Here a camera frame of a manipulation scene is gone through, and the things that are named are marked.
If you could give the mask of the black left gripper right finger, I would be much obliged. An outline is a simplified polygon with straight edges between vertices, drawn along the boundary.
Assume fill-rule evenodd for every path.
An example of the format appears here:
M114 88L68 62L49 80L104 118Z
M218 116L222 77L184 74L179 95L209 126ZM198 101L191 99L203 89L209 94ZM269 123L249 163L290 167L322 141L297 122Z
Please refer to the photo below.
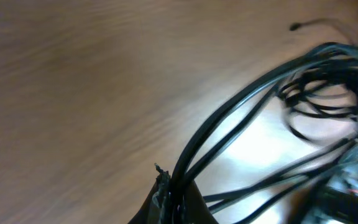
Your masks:
M201 192L192 182L183 196L182 223L186 224L218 224L209 211Z

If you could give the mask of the black USB cable short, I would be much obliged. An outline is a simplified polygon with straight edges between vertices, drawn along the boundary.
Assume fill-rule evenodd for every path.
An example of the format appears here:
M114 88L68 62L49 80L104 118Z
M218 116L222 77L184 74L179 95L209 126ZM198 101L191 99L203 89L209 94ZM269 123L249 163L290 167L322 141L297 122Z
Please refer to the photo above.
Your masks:
M256 94L263 97L245 118L218 141L197 163L191 160L212 132L236 109ZM173 214L185 217L189 201L185 198L191 182L250 125L263 107L279 98L285 107L288 130L304 141L308 137L292 123L295 116L313 119L348 120L356 126L354 134L344 136L323 151L308 156L248 187L203 197L207 212L213 214L260 190L282 183L289 187L245 217L250 223L281 198L314 180L306 204L295 223L321 223L328 218L354 223L358 220L358 180L347 171L358 168L358 45L323 43L301 57L266 73L220 106L197 130L181 154L170 181Z

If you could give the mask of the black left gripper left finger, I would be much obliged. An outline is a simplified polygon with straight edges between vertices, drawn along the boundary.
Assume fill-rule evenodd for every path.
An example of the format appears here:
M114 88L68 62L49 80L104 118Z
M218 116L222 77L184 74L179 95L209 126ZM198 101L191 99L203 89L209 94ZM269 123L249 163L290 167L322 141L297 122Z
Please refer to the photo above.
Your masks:
M129 224L166 223L167 207L170 203L170 175L168 171L164 171L157 163L154 165L158 176L141 208L129 221Z

